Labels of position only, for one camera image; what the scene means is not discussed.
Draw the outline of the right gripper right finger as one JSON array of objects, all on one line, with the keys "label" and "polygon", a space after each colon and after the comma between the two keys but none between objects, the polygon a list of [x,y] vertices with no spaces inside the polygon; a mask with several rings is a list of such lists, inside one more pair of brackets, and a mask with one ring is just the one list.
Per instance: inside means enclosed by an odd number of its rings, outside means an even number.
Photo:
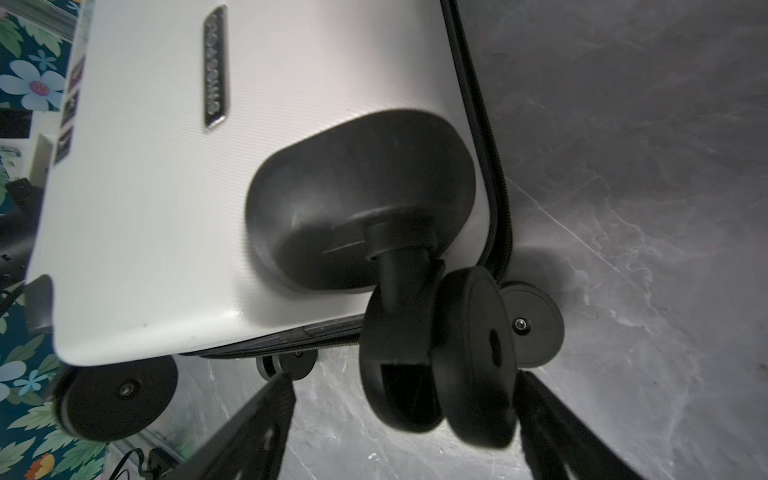
[{"label": "right gripper right finger", "polygon": [[534,374],[518,373],[514,407],[522,452],[535,479],[639,479]]}]

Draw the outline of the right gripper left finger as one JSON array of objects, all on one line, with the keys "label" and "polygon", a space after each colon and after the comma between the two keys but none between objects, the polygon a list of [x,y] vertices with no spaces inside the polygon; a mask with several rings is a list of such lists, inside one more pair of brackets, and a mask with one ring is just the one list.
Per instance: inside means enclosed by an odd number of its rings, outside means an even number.
[{"label": "right gripper left finger", "polygon": [[164,477],[278,478],[295,403],[293,381],[285,373],[275,375],[201,449]]}]

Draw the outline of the white black suitcase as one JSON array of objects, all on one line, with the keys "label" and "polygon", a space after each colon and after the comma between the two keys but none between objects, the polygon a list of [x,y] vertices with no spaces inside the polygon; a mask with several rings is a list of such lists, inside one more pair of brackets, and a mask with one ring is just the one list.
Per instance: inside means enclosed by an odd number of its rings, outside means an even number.
[{"label": "white black suitcase", "polygon": [[27,267],[57,423],[128,437],[177,354],[351,341],[386,425],[503,448],[520,334],[507,195],[454,1],[86,1]]}]

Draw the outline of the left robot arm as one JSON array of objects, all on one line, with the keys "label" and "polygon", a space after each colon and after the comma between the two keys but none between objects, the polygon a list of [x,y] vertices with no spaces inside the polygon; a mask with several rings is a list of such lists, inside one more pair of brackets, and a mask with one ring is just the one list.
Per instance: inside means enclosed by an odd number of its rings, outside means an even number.
[{"label": "left robot arm", "polygon": [[[1,138],[29,137],[33,113],[28,110],[1,110]],[[14,207],[1,216],[1,289],[24,280],[42,207],[43,189],[27,178],[10,180],[1,189]]]}]

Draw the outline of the aluminium frame cage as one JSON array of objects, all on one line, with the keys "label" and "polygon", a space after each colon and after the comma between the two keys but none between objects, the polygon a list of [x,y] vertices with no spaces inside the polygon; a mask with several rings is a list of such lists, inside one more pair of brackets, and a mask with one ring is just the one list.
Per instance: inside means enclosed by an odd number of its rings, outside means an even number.
[{"label": "aluminium frame cage", "polygon": [[9,13],[24,18],[51,34],[72,42],[77,17],[49,1],[44,0],[0,0],[1,8]]}]

